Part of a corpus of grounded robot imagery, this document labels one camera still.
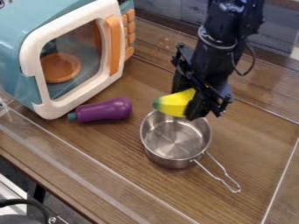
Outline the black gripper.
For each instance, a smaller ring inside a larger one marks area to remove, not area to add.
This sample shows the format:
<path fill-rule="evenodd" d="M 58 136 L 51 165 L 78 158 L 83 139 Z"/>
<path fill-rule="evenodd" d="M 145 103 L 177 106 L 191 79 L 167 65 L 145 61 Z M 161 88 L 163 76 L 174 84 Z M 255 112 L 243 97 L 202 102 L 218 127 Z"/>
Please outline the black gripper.
<path fill-rule="evenodd" d="M 185 43 L 177 45 L 177 54 L 173 56 L 175 66 L 173 93 L 195 89 L 195 95 L 185 110 L 185 116 L 190 121 L 206 117 L 210 112 L 221 117 L 234 102 L 229 84 L 233 73 L 230 60 L 229 51 L 207 46 L 202 42 L 195 48 Z"/>

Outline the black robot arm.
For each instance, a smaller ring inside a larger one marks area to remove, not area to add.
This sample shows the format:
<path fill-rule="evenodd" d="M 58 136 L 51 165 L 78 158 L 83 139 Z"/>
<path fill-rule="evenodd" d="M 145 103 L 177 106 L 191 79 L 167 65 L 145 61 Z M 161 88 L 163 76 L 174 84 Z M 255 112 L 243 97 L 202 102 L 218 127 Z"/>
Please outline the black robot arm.
<path fill-rule="evenodd" d="M 207 17 L 198 31 L 198 44 L 177 46 L 173 57 L 173 92 L 194 89 L 183 116 L 195 120 L 207 114 L 222 116 L 234 102 L 230 76 L 249 45 L 249 37 L 265 23 L 266 0 L 209 0 Z"/>

